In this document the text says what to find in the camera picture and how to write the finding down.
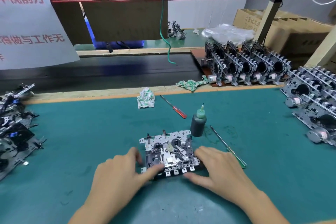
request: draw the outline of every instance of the hand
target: hand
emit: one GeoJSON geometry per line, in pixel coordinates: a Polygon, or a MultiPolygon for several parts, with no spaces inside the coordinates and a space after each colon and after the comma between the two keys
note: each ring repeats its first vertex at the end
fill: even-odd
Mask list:
{"type": "Polygon", "coordinates": [[[98,165],[83,207],[99,215],[100,223],[108,223],[164,167],[155,165],[145,173],[138,174],[135,171],[136,161],[142,163],[139,151],[133,147],[126,155],[117,155],[98,165]]]}
{"type": "Polygon", "coordinates": [[[247,195],[259,192],[232,153],[201,146],[195,150],[195,156],[204,163],[209,177],[185,173],[184,176],[194,184],[207,188],[240,207],[247,195]]]}

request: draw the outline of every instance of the white paper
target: white paper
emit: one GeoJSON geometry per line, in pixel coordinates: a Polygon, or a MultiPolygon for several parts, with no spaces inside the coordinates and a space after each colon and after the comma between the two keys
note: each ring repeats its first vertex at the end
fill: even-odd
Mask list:
{"type": "Polygon", "coordinates": [[[0,0],[0,70],[77,60],[50,0],[0,0]]]}

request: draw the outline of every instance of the conveyor belt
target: conveyor belt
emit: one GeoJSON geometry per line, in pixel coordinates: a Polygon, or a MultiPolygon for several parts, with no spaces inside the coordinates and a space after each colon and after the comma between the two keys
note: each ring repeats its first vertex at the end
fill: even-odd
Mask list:
{"type": "Polygon", "coordinates": [[[191,54],[81,58],[64,65],[0,71],[0,94],[18,84],[35,83],[34,93],[168,86],[202,72],[191,54]]]}

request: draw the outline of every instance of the screwdriver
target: screwdriver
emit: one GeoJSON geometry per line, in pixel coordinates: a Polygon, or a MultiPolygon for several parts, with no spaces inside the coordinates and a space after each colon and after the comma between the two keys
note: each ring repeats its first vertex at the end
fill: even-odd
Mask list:
{"type": "Polygon", "coordinates": [[[221,136],[216,132],[216,130],[212,126],[210,126],[210,128],[213,130],[213,132],[215,132],[215,134],[217,135],[217,137],[223,142],[223,144],[226,146],[227,150],[229,152],[231,152],[236,157],[236,159],[238,160],[241,168],[245,169],[247,167],[246,163],[240,157],[238,157],[238,155],[230,148],[230,146],[228,146],[226,144],[226,142],[224,142],[224,140],[221,138],[221,136]]]}
{"type": "MultiPolygon", "coordinates": [[[[164,101],[166,101],[167,103],[169,103],[168,100],[165,99],[162,95],[160,95],[160,97],[162,97],[164,99],[164,101]]],[[[179,115],[182,116],[183,119],[187,118],[187,115],[183,111],[181,111],[180,109],[178,109],[176,106],[173,106],[171,103],[169,103],[169,104],[173,107],[173,109],[175,110],[175,112],[177,112],[179,115]]]]}

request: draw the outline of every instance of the wooden post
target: wooden post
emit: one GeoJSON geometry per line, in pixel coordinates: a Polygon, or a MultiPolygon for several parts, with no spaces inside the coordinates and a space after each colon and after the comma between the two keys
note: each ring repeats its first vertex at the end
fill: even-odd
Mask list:
{"type": "Polygon", "coordinates": [[[336,53],[336,26],[329,32],[313,55],[305,64],[306,67],[323,66],[336,53]]]}
{"type": "Polygon", "coordinates": [[[282,0],[270,0],[268,2],[268,6],[264,11],[264,15],[260,22],[260,26],[258,27],[258,30],[255,33],[255,36],[253,39],[254,41],[258,41],[259,43],[262,43],[264,41],[268,31],[270,30],[273,19],[279,9],[281,2],[282,0]]]}

